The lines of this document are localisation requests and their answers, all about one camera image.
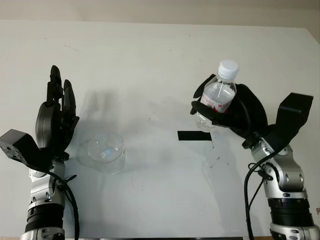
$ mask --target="clear glass bowl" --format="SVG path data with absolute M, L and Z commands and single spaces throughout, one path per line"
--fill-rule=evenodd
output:
M 88 144 L 88 154 L 107 173 L 115 174 L 126 165 L 124 140 L 112 131 L 94 136 Z

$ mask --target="robotic arm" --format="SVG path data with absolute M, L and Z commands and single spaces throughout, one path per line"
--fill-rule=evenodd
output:
M 291 93 L 279 106 L 276 123 L 268 125 L 266 112 L 258 98 L 243 85 L 237 84 L 237 94 L 227 113 L 216 113 L 200 102 L 210 76 L 196 90 L 191 114 L 199 112 L 213 125 L 230 128 L 245 141 L 257 162 L 244 182 L 245 210 L 250 240 L 254 240 L 250 221 L 248 181 L 256 168 L 263 179 L 265 195 L 271 208 L 270 232 L 275 240 L 320 240 L 319 227 L 309 212 L 304 174 L 293 159 L 289 145 L 299 129 L 307 122 L 312 96 Z
M 75 127 L 76 101 L 72 85 L 65 80 L 62 88 L 60 71 L 52 66 L 47 98 L 39 109 L 35 135 L 38 143 L 24 132 L 9 130 L 0 137 L 0 147 L 8 158 L 21 162 L 32 181 L 25 233 L 21 240 L 64 240 L 63 216 L 65 196 L 74 211 L 75 239 L 79 238 L 78 210 L 75 197 L 64 180 L 68 147 Z

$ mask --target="black ring segment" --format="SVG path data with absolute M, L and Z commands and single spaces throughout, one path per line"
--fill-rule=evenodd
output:
M 287 227 L 312 227 L 314 221 L 309 212 L 308 199 L 269 198 L 272 223 Z
M 63 227 L 64 207 L 60 204 L 42 204 L 28 211 L 25 233 L 34 229 L 47 227 Z

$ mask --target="white wall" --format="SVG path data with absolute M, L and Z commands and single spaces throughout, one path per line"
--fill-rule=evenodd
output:
M 293 27 L 320 41 L 319 0 L 0 0 L 0 20 Z

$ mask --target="plastic water bottle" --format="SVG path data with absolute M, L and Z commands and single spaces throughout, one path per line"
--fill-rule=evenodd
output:
M 234 79 L 238 71 L 239 67 L 235 61 L 220 62 L 217 75 L 204 87 L 201 103 L 211 107 L 217 113 L 225 113 L 237 93 Z M 196 113 L 196 124 L 204 132 L 210 132 L 215 127 L 199 112 Z

